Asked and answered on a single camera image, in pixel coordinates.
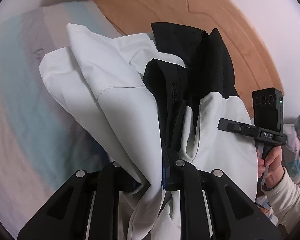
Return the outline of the person's right hand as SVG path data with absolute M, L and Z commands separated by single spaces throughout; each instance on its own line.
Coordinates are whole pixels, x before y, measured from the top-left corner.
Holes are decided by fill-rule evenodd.
M 266 189 L 272 189 L 276 187 L 285 174 L 285 170 L 282 167 L 282 148 L 281 146 L 274 147 L 266 159 L 261 159 L 261 154 L 259 150 L 256 150 L 258 156 L 258 178 L 261 178 L 266 168 L 268 167 L 268 172 L 264 181 L 264 187 Z

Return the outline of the cream sleeve forearm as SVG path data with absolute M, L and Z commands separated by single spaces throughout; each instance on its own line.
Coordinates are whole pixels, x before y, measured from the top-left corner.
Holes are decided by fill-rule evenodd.
M 285 226 L 288 233 L 292 232 L 300 222 L 300 187 L 292 181 L 287 170 L 283 168 L 280 182 L 271 188 L 263 185 L 262 191 L 267 196 L 278 223 Z

